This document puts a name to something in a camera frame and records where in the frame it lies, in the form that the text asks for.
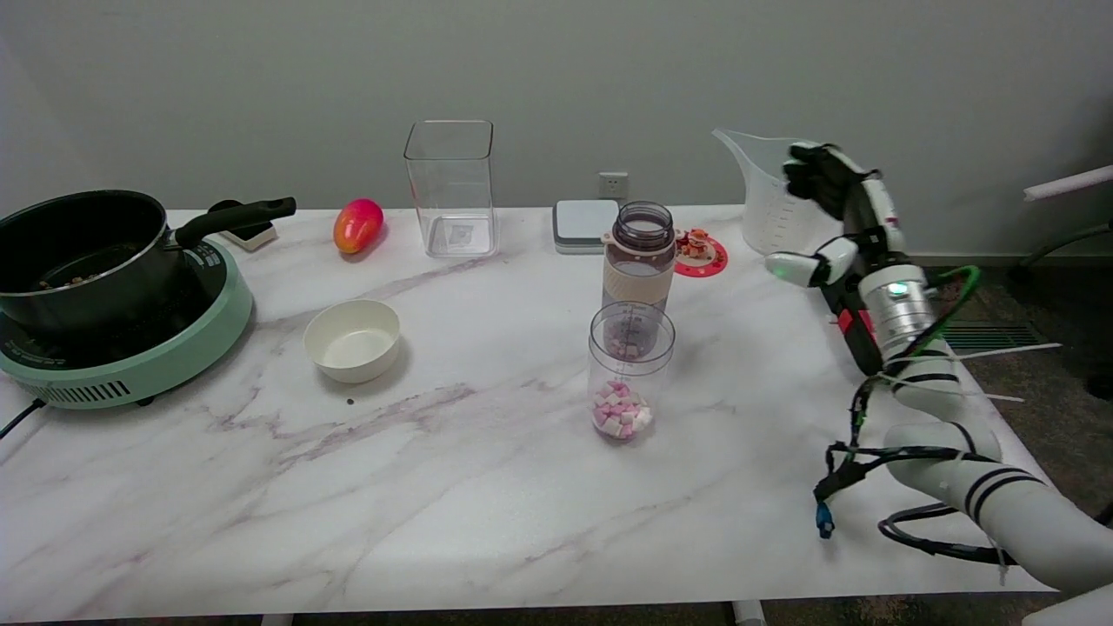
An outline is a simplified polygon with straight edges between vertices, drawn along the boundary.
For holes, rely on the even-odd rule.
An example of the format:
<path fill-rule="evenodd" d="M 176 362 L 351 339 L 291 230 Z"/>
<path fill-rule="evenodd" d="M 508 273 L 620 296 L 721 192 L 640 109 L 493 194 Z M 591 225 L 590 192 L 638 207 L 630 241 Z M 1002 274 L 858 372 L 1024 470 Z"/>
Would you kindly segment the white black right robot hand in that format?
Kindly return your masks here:
<path fill-rule="evenodd" d="M 792 143 L 784 163 L 788 194 L 811 200 L 843 225 L 843 235 L 811 255 L 775 252 L 764 258 L 776 278 L 799 288 L 820 288 L 854 270 L 905 263 L 905 236 L 880 170 L 864 170 L 833 143 Z"/>

